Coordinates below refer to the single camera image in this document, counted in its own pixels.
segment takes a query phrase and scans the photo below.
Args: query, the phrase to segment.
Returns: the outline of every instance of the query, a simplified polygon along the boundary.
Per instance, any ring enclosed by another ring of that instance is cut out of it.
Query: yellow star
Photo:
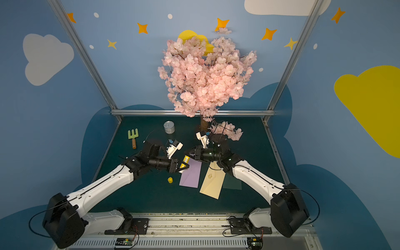
[[[117,49],[116,47],[115,47],[115,44],[117,43],[117,42],[110,42],[110,40],[108,40],[107,39],[107,41],[110,43],[108,46],[109,47],[113,47],[114,49]]]
[[[222,20],[219,19],[219,18],[217,18],[217,20],[218,20],[218,25],[217,25],[217,27],[215,28],[215,31],[219,31],[220,28],[226,28],[226,25],[227,25],[228,22],[229,22],[229,20],[222,21]]]
[[[76,23],[76,21],[75,21],[75,19],[74,19],[74,14],[73,14],[73,13],[69,13],[69,14],[67,14],[67,15],[68,15],[68,18],[71,20],[71,22]]]
[[[146,33],[146,34],[148,34],[148,33],[147,33],[147,24],[141,25],[140,23],[138,23],[138,26],[139,26],[139,34],[140,34],[140,33]]]
[[[332,17],[331,20],[334,20],[336,23],[338,23],[339,19],[343,16],[343,14],[346,13],[346,11],[341,11],[340,8],[336,12],[335,16]]]
[[[265,29],[265,35],[261,40],[269,39],[272,41],[272,36],[277,30],[269,30],[268,28]]]
[[[290,50],[293,50],[293,45],[295,43],[297,43],[297,41],[293,41],[292,38],[290,38],[290,42],[284,47],[290,47]]]

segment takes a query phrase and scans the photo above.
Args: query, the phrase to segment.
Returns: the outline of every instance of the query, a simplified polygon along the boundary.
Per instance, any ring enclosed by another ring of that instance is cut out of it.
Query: cherry blossom tree
[[[176,42],[168,40],[162,63],[170,69],[158,67],[160,78],[166,80],[168,98],[175,110],[189,117],[200,111],[207,122],[215,122],[213,116],[217,107],[227,103],[229,98],[237,100],[243,95],[243,86],[253,73],[251,65],[257,60],[255,51],[240,57],[230,38],[220,37],[211,44],[214,45],[213,52],[204,59],[205,40],[196,37],[185,43],[180,38]],[[241,129],[234,130],[232,124],[215,126],[216,130],[215,127],[210,129],[223,132],[232,140],[239,140],[243,133]]]

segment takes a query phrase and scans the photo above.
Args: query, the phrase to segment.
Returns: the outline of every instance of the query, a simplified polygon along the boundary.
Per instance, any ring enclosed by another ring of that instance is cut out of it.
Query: blue painted wall
[[[62,3],[67,13],[74,13],[73,25],[119,108],[147,104],[173,109],[167,99],[165,81],[157,72],[162,66],[166,41],[176,40],[185,30],[193,30],[211,42],[219,37],[214,30],[220,18],[230,20],[227,28],[232,33],[225,37],[232,38],[241,54],[257,50],[258,56],[252,65],[254,73],[250,82],[244,87],[243,97],[250,100],[231,99],[222,109],[265,109],[252,96],[263,89],[262,98],[268,105],[274,88],[265,87],[280,80],[292,53],[284,46],[290,38],[297,40],[306,20],[306,16],[254,15],[246,11],[243,0],[205,0],[200,5],[196,1],[180,0],[65,0]],[[139,34],[137,23],[147,24],[148,34]],[[277,29],[272,40],[261,40],[266,28]],[[107,40],[117,42],[116,49],[108,47]]]
[[[336,24],[339,7],[346,13]],[[400,68],[399,9],[398,1],[332,0],[268,122],[290,180],[321,205],[315,229],[324,250],[400,248],[400,159],[372,139],[334,91],[342,75]],[[315,216],[315,205],[308,206]]]
[[[54,194],[90,183],[117,125],[75,49],[74,59],[45,84],[27,80],[22,43],[31,33],[51,34],[72,45],[46,0],[2,1],[2,249],[26,249],[24,243],[15,246],[21,238],[28,249],[52,246],[51,240],[28,231],[29,218]],[[38,216],[33,226],[42,232],[40,221]]]

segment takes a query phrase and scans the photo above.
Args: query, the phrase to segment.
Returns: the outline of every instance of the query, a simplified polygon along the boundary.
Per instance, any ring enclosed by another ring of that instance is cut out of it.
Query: tree trunk
[[[210,127],[210,123],[206,122],[205,120],[203,120],[203,117],[200,117],[200,131],[208,131],[208,128]]]

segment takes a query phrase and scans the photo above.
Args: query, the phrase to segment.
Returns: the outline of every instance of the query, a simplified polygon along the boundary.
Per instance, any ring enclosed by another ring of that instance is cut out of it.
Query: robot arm
[[[284,189],[284,184],[277,182],[253,168],[246,160],[239,161],[232,168],[233,176],[245,182],[256,190],[261,196],[271,204],[273,194],[278,194]]]
[[[203,148],[207,148],[207,145],[209,144],[208,141],[208,136],[210,135],[210,132],[204,133],[202,132],[197,132],[196,137],[199,141],[201,141],[201,144],[203,145]]]
[[[310,216],[299,189],[293,184],[285,186],[269,178],[242,157],[232,153],[225,136],[213,135],[211,140],[214,148],[196,146],[185,154],[202,162],[216,161],[224,172],[248,184],[271,205],[270,211],[257,208],[250,212],[247,220],[249,225],[246,225],[249,231],[270,226],[272,222],[282,235],[292,236]]]
[[[179,142],[170,145],[173,152],[166,152],[165,156],[159,156],[160,145],[144,142],[143,149],[124,160],[107,175],[92,184],[63,196],[61,193],[53,196],[47,206],[43,219],[43,227],[48,232],[60,249],[69,247],[84,233],[92,233],[93,228],[115,230],[122,225],[125,216],[117,211],[103,213],[103,220],[97,220],[88,213],[101,200],[115,192],[117,189],[131,183],[150,168],[164,169],[170,173],[189,168],[185,163],[181,167],[181,161],[172,158],[172,154],[182,147]]]

